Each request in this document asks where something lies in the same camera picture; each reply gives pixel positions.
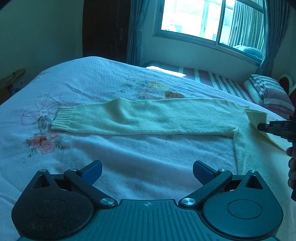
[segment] floral embroidery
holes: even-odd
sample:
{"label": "floral embroidery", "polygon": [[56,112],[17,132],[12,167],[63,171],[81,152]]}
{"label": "floral embroidery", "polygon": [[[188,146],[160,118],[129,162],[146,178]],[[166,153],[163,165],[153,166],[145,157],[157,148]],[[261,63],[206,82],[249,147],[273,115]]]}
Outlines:
{"label": "floral embroidery", "polygon": [[121,90],[119,92],[125,93],[127,89],[136,91],[135,94],[132,94],[133,100],[184,98],[184,95],[169,91],[165,84],[154,79],[155,76],[153,75],[141,71],[131,71],[126,83],[120,85]]}
{"label": "floral embroidery", "polygon": [[37,151],[42,155],[53,153],[56,148],[64,151],[64,140],[60,133],[51,132],[50,124],[56,117],[62,104],[61,95],[48,98],[49,94],[39,96],[36,99],[36,107],[28,108],[22,115],[24,126],[38,124],[39,133],[35,133],[30,139],[26,139],[25,145],[29,149],[28,157],[32,157]]}

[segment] window frame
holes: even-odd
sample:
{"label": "window frame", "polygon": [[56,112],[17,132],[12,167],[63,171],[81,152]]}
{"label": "window frame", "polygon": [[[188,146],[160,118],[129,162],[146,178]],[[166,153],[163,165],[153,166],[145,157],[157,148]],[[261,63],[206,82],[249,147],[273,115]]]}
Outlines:
{"label": "window frame", "polygon": [[[215,1],[215,0],[205,0],[205,1],[217,3],[217,1]],[[237,0],[237,1],[244,3],[250,7],[258,10],[259,12],[263,13],[263,8],[251,0]],[[184,42],[189,42],[189,43],[194,43],[194,44],[210,47],[210,48],[216,49],[218,51],[221,51],[221,52],[233,55],[235,57],[238,57],[240,59],[243,59],[253,65],[260,66],[261,61],[254,58],[253,56],[251,56],[245,52],[242,52],[238,49],[235,49],[233,47],[230,47],[230,46],[220,43],[220,37],[221,37],[225,8],[226,8],[226,0],[222,0],[222,4],[221,4],[221,15],[220,15],[220,20],[219,20],[219,27],[218,27],[216,41],[204,39],[204,38],[193,36],[193,35],[172,32],[172,31],[167,31],[167,30],[161,30],[163,12],[164,12],[164,3],[165,3],[165,0],[157,0],[156,9],[155,9],[154,25],[153,25],[153,37],[175,39],[175,40],[179,40],[179,41],[184,41]]]}

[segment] wall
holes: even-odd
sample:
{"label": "wall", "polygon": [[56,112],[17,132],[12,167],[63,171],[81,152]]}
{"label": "wall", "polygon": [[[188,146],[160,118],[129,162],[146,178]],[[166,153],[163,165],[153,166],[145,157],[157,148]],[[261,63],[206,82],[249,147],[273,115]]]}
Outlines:
{"label": "wall", "polygon": [[41,71],[82,57],[84,0],[12,0],[0,11],[0,79],[17,69],[28,84]]}
{"label": "wall", "polygon": [[[233,79],[238,83],[244,82],[250,74],[256,72],[258,68],[256,65],[233,55],[189,42],[153,37],[155,6],[156,0],[150,0],[143,27],[142,65],[151,61],[159,61],[176,66],[202,69]],[[282,69],[287,65],[288,60],[285,56],[290,51],[292,25],[289,26],[288,33],[275,59],[273,76],[282,74]]]}
{"label": "wall", "polygon": [[288,56],[286,74],[290,75],[294,84],[296,84],[296,12],[294,11],[294,29],[291,51]]}

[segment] pillow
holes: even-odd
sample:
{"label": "pillow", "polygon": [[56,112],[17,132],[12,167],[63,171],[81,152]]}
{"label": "pillow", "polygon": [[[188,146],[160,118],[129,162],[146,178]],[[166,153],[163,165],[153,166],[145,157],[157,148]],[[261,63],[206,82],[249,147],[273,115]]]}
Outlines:
{"label": "pillow", "polygon": [[255,104],[260,105],[260,106],[264,106],[263,99],[260,98],[260,95],[255,90],[255,88],[250,80],[246,80],[244,82],[244,88],[248,91],[250,97],[252,98],[252,100],[254,101]]}
{"label": "pillow", "polygon": [[252,74],[249,80],[263,100],[263,107],[285,119],[294,115],[295,107],[276,80],[258,74]]}
{"label": "pillow", "polygon": [[260,61],[263,58],[263,52],[260,51],[259,49],[247,47],[247,46],[243,46],[243,45],[236,45],[236,46],[234,46],[234,48],[257,58]]}

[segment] mattress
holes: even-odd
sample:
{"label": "mattress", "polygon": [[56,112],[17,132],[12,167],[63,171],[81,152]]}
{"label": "mattress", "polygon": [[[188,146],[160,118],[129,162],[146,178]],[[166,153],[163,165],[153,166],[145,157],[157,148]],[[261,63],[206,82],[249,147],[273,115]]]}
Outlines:
{"label": "mattress", "polygon": [[103,136],[50,131],[60,106],[102,103],[118,97],[226,99],[281,120],[243,98],[157,70],[100,57],[51,67],[0,106],[0,240],[19,238],[11,210],[39,169],[63,173],[69,168],[81,169],[98,159],[103,173],[94,186],[117,201],[178,201],[202,186],[192,173],[196,160],[216,170],[225,168],[237,174],[233,140],[227,137]]}
{"label": "mattress", "polygon": [[243,98],[254,103],[248,91],[244,88],[244,86],[239,85],[237,82],[233,80],[230,80],[217,74],[213,74],[208,71],[178,67],[155,61],[148,64],[147,68],[191,79],[193,81],[200,82],[202,84],[213,87],[214,89],[221,90],[229,94],[233,94],[237,97]]}

